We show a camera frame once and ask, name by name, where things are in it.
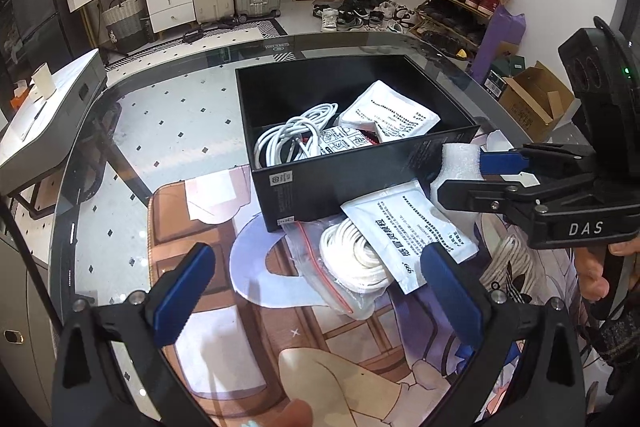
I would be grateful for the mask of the person's right hand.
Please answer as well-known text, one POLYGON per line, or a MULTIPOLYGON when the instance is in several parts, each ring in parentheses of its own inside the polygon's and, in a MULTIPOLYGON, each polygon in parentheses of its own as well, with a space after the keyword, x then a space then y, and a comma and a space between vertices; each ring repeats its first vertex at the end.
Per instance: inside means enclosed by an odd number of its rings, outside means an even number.
MULTIPOLYGON (((634 288, 639 280, 639 249, 639 237, 608 246, 611 255, 620 258, 631 257, 634 260, 634 272, 629 277, 629 289, 634 288)), ((589 301, 598 301, 608 295, 610 283, 603 276, 604 254, 579 247, 575 251, 575 268, 582 297, 589 301)))

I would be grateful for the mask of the person's left hand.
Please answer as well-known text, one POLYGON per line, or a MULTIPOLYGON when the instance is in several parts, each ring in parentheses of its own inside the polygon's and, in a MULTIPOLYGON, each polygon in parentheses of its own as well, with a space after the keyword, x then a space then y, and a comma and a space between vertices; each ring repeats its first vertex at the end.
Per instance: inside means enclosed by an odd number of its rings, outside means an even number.
POLYGON ((286 408, 267 424, 267 427, 312 427, 314 414, 310 405, 304 401, 295 399, 288 403, 286 408))

